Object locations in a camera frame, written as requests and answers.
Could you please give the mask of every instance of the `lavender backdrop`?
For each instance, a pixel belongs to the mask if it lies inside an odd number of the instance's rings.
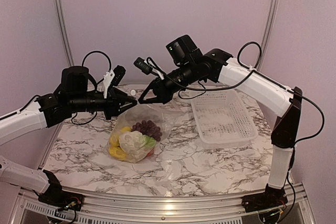
[[[326,115],[319,137],[298,144],[293,168],[303,181],[318,224],[335,223],[335,0],[280,0],[262,72],[298,86]],[[274,116],[264,110],[273,121]],[[307,102],[302,105],[299,137],[315,133],[321,116]]]
[[[53,0],[0,0],[0,114],[23,106],[34,94],[53,92],[66,58]],[[0,147],[0,154],[37,168],[53,129]],[[18,187],[0,183],[0,223],[7,223]]]
[[[152,79],[136,69],[137,57],[152,56],[167,71],[174,67],[165,45],[189,34],[203,53],[222,48],[237,55],[248,41],[261,42],[270,0],[62,0],[76,64],[92,50],[103,50],[125,66],[123,82]],[[257,48],[242,56],[254,63]],[[107,70],[101,56],[87,61],[96,79]]]

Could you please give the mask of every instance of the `marble table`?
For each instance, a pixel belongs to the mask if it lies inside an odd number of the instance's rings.
[[[119,88],[128,92],[144,87]],[[270,172],[271,130],[257,102],[239,95],[259,131],[248,146],[203,149],[190,101],[175,98],[184,115],[151,157],[131,164],[109,156],[106,144],[116,119],[107,121],[98,113],[87,125],[64,123],[44,169],[55,173],[64,186],[114,194],[203,196],[262,189]],[[77,117],[79,122],[89,118],[89,113]]]

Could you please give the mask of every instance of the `plastic bag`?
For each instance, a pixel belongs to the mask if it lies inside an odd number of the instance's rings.
[[[176,122],[183,115],[179,106],[167,104],[138,104],[125,111],[115,123],[108,151],[121,161],[136,163],[153,154],[157,142],[166,139]]]

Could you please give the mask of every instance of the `metal frame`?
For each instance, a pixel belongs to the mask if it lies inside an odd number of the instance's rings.
[[[310,205],[302,183],[294,185],[297,201],[301,206],[305,224],[314,224]],[[76,223],[88,223],[101,220],[105,223],[120,224],[136,223],[193,223],[212,224],[225,223],[228,220],[237,220],[246,215],[255,215],[257,212],[245,213],[241,206],[242,196],[260,193],[263,190],[248,193],[236,193],[216,196],[199,197],[146,197],[98,193],[94,191],[64,188],[85,195],[81,212],[77,213]],[[289,185],[285,186],[289,200],[293,201],[293,192]],[[54,216],[56,207],[48,206],[37,201],[37,196],[22,189],[16,200],[10,223],[21,223],[25,209]],[[60,220],[71,220],[72,211],[61,212]]]
[[[279,0],[271,0],[270,6],[269,6],[267,22],[266,22],[266,27],[265,27],[264,35],[262,37],[262,42],[261,42],[261,49],[262,49],[263,53],[261,55],[260,64],[257,67],[257,70],[260,70],[263,66],[267,46],[268,46],[268,43],[269,43],[269,38],[270,38],[270,35],[271,35],[271,32],[272,32],[272,29],[274,27],[274,22],[275,22],[276,14],[277,14],[277,11],[278,11],[278,6],[279,6]]]
[[[58,25],[60,28],[61,36],[62,36],[62,41],[63,41],[63,46],[65,50],[65,54],[67,57],[68,65],[74,66],[75,62],[72,57],[71,53],[71,48],[70,48],[70,43],[67,35],[67,29],[65,25],[65,20],[64,20],[64,14],[63,14],[63,8],[62,8],[62,1],[61,0],[54,0],[55,1],[55,6],[56,6],[56,13],[58,17]]]
[[[44,154],[43,154],[43,157],[41,159],[41,162],[38,166],[39,169],[43,169],[43,167],[45,166],[46,162],[47,162],[47,159],[48,159],[48,156],[52,150],[52,147],[54,145],[54,143],[56,142],[57,140],[57,137],[58,137],[58,134],[59,132],[61,131],[62,129],[62,126],[63,126],[63,122],[62,123],[59,123],[57,124],[57,126],[55,126],[55,130],[51,136],[51,139],[49,141],[49,144],[48,146],[46,147],[45,151],[44,151]]]

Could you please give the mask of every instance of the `plastic basket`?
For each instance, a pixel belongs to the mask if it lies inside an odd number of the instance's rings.
[[[190,97],[200,92],[190,91]],[[199,136],[205,149],[248,145],[258,130],[234,90],[206,92],[191,100]]]

